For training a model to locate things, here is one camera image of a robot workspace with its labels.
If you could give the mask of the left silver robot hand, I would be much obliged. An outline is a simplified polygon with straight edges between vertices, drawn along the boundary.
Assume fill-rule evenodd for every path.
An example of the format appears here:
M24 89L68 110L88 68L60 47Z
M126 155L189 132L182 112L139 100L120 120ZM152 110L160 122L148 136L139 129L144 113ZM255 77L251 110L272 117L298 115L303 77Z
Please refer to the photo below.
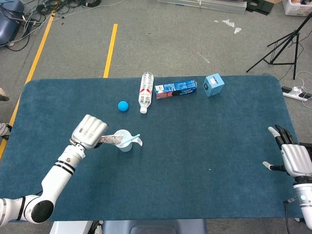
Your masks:
M70 142L74 145L80 144L85 150L93 149L107 129L107 123L91 115L85 115L73 131Z

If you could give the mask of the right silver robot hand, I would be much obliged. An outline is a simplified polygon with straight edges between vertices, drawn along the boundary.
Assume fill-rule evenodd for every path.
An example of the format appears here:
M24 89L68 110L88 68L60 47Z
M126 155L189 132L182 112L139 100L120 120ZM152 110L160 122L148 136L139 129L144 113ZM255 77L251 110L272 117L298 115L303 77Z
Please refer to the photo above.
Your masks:
M282 155L283 164L276 166L267 161L262 164L270 171L286 172L289 176L296 178L300 176L312 176L312 161L305 146L299 145L290 131L275 125L268 127L273 135Z

